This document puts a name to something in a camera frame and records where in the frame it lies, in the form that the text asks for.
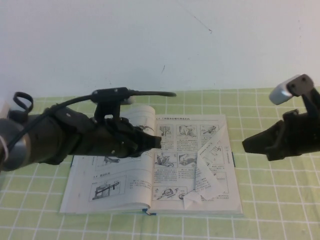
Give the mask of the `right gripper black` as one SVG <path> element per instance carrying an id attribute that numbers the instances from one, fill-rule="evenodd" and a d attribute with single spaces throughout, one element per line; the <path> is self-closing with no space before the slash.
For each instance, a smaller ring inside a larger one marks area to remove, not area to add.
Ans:
<path id="1" fill-rule="evenodd" d="M 268 161 L 283 160 L 320 150 L 320 117 L 288 111 L 268 129 L 242 141 L 246 153 L 263 154 Z"/>

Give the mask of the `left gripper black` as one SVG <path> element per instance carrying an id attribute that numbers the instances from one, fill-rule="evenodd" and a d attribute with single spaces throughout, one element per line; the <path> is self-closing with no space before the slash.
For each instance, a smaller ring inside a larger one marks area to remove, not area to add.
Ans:
<path id="1" fill-rule="evenodd" d="M 140 157 L 144 152 L 160 149 L 160 136 L 149 126 L 133 126 L 126 118 L 106 120 L 87 130 L 79 140 L 79 154 L 83 156 Z"/>

